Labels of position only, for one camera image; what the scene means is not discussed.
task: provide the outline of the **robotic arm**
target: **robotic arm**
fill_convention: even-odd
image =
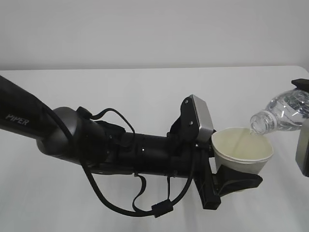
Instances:
[[[33,138],[39,150],[49,156],[80,164],[100,201],[111,210],[132,217],[159,217],[173,210],[194,180],[204,209],[215,210],[221,197],[234,191],[256,188],[258,175],[237,172],[221,166],[211,172],[211,135],[215,132],[206,103],[195,95],[185,98],[181,115],[166,137],[135,133],[129,122],[108,108],[92,115],[85,108],[51,110],[32,94],[0,76],[0,129]],[[101,119],[115,112],[131,128]],[[141,179],[140,196],[146,179],[139,174],[187,178],[180,194],[152,206],[149,211],[121,209],[111,204],[99,190],[92,174],[134,174]]]

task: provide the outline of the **bottle neck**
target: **bottle neck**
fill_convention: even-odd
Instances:
[[[250,126],[255,134],[267,134],[278,128],[278,122],[270,111],[262,110],[251,117]]]

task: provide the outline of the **water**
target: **water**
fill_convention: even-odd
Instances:
[[[227,156],[244,159],[259,160],[270,154],[270,147],[266,137],[251,134],[247,128],[230,128],[218,133],[215,138],[216,149]]]
[[[272,131],[299,130],[304,120],[309,118],[309,94],[294,89],[275,97],[266,109],[255,114],[251,120],[254,133],[265,134]]]

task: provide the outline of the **black connector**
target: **black connector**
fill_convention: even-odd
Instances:
[[[151,209],[154,212],[154,217],[157,218],[173,211],[173,204],[169,199],[167,199],[165,201],[159,202],[158,204],[154,204],[151,206]]]

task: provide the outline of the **black cable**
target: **black cable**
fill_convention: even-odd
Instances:
[[[59,128],[63,131],[64,135],[66,136],[66,138],[68,139],[69,144],[71,145],[71,148],[73,149],[73,153],[77,154],[79,157],[79,161],[80,164],[87,176],[87,179],[92,187],[92,189],[94,190],[95,194],[97,195],[97,197],[99,198],[99,200],[109,209],[122,214],[122,215],[126,215],[126,216],[131,216],[131,217],[146,217],[146,216],[151,216],[154,215],[154,211],[150,210],[150,211],[142,211],[142,212],[134,212],[134,211],[129,211],[129,210],[125,210],[122,208],[119,208],[118,206],[113,205],[112,203],[110,203],[102,194],[102,192],[100,191],[97,183],[95,182],[90,169],[86,163],[86,161],[84,160],[82,154],[79,152],[79,150],[77,149],[77,145],[76,145],[76,141],[74,141],[74,138],[71,134],[71,132],[69,131],[69,129],[67,128],[67,126],[63,123],[63,121],[59,118],[59,116],[52,110],[50,109],[47,105],[44,104],[44,107],[46,109],[47,114],[55,121],[55,123],[59,126]],[[195,159],[194,159],[194,155],[193,152],[191,150],[191,171],[189,174],[189,177],[186,181],[186,184],[184,186],[184,188],[182,189],[182,191],[180,192],[180,194],[172,201],[172,204],[175,205],[177,202],[179,202],[181,200],[181,198],[185,195],[185,193],[188,191],[189,186],[192,182],[193,179],[193,173],[194,173],[194,167],[195,167]]]
[[[179,193],[179,195],[172,201],[172,204],[175,205],[177,204],[182,198],[183,196],[186,194],[186,192],[188,191],[190,184],[192,182],[193,179],[193,175],[194,175],[194,170],[195,170],[195,158],[196,156],[193,154],[193,148],[192,146],[190,146],[190,151],[191,151],[191,170],[190,170],[190,174],[188,176],[188,179],[182,189],[182,191]]]
[[[168,200],[170,197],[170,176],[168,175]]]
[[[128,145],[118,144],[118,145],[120,145],[120,146],[122,146],[122,147],[124,147],[124,148],[130,147],[130,146],[134,143],[134,140],[135,140],[135,130],[134,130],[133,126],[131,126],[131,124],[128,122],[128,120],[127,120],[121,113],[119,113],[117,110],[115,110],[115,109],[113,109],[113,108],[107,108],[107,109],[105,109],[105,110],[102,110],[102,111],[101,111],[100,113],[98,113],[97,115],[91,116],[91,119],[93,119],[93,120],[98,120],[98,119],[102,118],[102,117],[103,117],[107,112],[109,112],[109,111],[112,111],[112,112],[115,112],[116,114],[118,114],[118,116],[120,116],[120,117],[122,118],[122,120],[123,120],[124,122],[126,122],[126,124],[127,124],[127,125],[130,127],[130,129],[132,130],[133,136],[132,136],[132,139],[131,139],[131,141],[129,142],[129,144],[128,144]]]

